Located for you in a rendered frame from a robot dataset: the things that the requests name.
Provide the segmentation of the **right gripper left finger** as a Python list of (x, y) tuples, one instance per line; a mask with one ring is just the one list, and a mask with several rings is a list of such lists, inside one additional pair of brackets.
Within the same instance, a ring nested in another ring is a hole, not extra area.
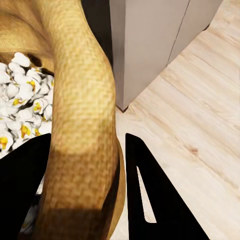
[(51, 133), (28, 139), (0, 159), (0, 240), (17, 240), (47, 169)]

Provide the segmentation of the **popcorn bag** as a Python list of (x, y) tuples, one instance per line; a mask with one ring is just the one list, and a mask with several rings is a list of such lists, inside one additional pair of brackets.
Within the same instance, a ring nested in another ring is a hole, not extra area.
[(127, 176), (110, 61), (81, 0), (0, 0), (0, 63), (16, 53), (54, 77), (51, 140), (33, 233), (16, 240), (110, 240)]

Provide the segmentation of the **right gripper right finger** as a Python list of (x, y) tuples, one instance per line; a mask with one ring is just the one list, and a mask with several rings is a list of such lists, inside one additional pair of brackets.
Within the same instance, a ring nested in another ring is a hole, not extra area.
[[(129, 240), (210, 240), (144, 141), (126, 134)], [(156, 223), (145, 220), (137, 167)]]

